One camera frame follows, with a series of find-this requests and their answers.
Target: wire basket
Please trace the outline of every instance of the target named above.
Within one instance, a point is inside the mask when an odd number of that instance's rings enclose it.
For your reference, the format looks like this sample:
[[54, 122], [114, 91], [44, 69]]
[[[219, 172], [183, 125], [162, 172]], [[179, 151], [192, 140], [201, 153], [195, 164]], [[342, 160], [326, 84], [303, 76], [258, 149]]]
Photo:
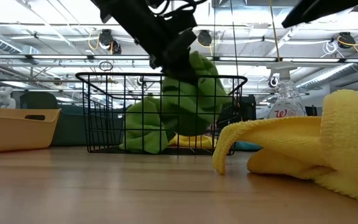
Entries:
[[192, 85], [162, 73], [76, 77], [88, 152], [212, 155], [222, 128], [242, 121], [246, 77], [200, 75]]

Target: clear plastic bottle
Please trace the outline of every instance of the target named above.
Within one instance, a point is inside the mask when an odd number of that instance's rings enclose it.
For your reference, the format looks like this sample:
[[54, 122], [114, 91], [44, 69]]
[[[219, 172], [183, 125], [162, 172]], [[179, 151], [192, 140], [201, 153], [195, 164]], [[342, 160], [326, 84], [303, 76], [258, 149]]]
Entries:
[[292, 62], [278, 62], [271, 66], [272, 74], [279, 73], [277, 102], [269, 111], [267, 118], [285, 118], [290, 116], [306, 116], [301, 95], [290, 80], [290, 71], [296, 69]]

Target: yellow cloth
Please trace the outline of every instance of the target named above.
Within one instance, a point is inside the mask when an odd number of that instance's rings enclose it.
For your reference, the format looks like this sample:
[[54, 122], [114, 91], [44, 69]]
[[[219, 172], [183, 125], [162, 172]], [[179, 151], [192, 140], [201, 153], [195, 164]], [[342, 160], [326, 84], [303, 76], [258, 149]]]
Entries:
[[286, 174], [358, 199], [358, 92], [341, 90], [324, 99], [323, 117], [241, 122], [225, 127], [213, 155], [223, 175], [235, 141], [264, 147], [248, 161], [258, 174]]
[[[180, 147], [196, 147], [197, 137], [197, 148], [212, 149], [212, 138], [209, 136], [182, 136], [179, 135], [179, 146]], [[178, 135], [176, 135], [168, 144], [168, 146], [178, 145]]]

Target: wooden table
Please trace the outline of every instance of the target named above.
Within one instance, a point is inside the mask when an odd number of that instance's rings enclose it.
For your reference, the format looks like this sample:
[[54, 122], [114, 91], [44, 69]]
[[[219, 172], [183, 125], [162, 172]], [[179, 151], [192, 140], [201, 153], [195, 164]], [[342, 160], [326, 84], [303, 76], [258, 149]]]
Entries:
[[214, 172], [210, 156], [0, 154], [0, 223], [358, 223], [358, 201], [311, 182], [246, 170], [248, 153]]

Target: red logo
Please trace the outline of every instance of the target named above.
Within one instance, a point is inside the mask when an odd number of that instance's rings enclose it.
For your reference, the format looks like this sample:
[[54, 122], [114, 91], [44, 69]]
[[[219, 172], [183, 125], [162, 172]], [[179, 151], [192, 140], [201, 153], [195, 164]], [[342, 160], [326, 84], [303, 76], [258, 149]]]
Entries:
[[276, 113], [276, 118], [283, 118], [287, 115], [287, 110], [284, 111], [274, 111]]

